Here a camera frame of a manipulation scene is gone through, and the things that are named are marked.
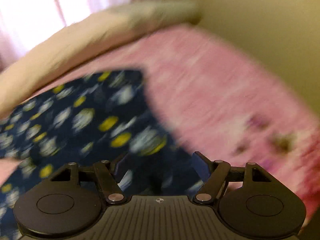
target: dark blue patterned cloth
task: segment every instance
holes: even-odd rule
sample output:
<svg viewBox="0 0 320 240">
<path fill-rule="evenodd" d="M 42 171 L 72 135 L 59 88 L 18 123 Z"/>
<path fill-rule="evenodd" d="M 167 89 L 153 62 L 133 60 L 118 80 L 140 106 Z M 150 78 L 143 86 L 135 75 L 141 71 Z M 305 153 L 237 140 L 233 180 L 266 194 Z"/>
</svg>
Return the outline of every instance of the dark blue patterned cloth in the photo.
<svg viewBox="0 0 320 240">
<path fill-rule="evenodd" d="M 17 240 L 19 195 L 65 163 L 92 165 L 128 153 L 126 195 L 194 194 L 202 182 L 191 157 L 153 116 L 140 71 L 97 73 L 19 105 L 0 126 L 0 158 L 23 160 L 2 185 L 0 240 Z"/>
</svg>

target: silver screw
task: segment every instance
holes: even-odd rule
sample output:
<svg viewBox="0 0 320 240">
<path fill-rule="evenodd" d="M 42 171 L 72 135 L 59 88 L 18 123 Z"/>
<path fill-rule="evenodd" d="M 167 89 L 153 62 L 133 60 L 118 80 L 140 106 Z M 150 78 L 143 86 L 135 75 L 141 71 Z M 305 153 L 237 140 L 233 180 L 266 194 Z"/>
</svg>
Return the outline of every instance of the silver screw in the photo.
<svg viewBox="0 0 320 240">
<path fill-rule="evenodd" d="M 119 193 L 114 193 L 114 194 L 109 195 L 108 199 L 111 200 L 112 202 L 117 202 L 117 201 L 123 200 L 124 196 Z"/>
<path fill-rule="evenodd" d="M 211 196 L 206 193 L 201 193 L 201 194 L 196 195 L 196 199 L 199 201 L 209 201 L 209 200 L 211 200 Z"/>
</svg>

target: pink bed sheet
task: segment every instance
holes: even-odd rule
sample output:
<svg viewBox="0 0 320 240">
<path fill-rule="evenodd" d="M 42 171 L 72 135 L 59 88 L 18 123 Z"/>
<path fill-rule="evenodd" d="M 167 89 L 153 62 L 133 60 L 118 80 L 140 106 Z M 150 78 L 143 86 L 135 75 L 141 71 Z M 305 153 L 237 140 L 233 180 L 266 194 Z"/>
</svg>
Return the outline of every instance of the pink bed sheet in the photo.
<svg viewBox="0 0 320 240">
<path fill-rule="evenodd" d="M 318 118 L 277 77 L 198 28 L 160 30 L 97 57 L 38 93 L 89 73 L 122 68 L 144 71 L 150 107 L 190 153 L 197 150 L 233 166 L 257 162 L 303 199 L 308 218 L 318 207 Z M 248 126 L 255 115 L 269 122 L 265 129 Z M 270 143 L 273 133 L 292 132 L 292 151 L 281 153 Z M 0 178 L 12 171 L 0 170 Z"/>
</svg>

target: beige wall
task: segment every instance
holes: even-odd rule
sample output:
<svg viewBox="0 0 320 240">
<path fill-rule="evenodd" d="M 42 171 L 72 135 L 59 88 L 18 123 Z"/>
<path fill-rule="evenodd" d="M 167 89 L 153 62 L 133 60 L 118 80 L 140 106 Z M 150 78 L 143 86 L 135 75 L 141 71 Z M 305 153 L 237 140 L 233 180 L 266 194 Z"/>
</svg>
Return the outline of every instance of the beige wall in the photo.
<svg viewBox="0 0 320 240">
<path fill-rule="evenodd" d="M 320 0 L 200 2 L 200 26 L 261 60 L 320 114 Z"/>
</svg>

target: curtain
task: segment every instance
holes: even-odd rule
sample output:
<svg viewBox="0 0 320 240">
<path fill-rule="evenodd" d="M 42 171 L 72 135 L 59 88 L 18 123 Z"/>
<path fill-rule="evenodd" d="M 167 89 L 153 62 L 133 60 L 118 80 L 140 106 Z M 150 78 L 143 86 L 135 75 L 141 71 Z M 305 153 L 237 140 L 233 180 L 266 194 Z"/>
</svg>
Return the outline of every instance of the curtain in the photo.
<svg viewBox="0 0 320 240">
<path fill-rule="evenodd" d="M 7 67 L 65 26 L 131 0 L 0 0 L 0 64 Z"/>
</svg>

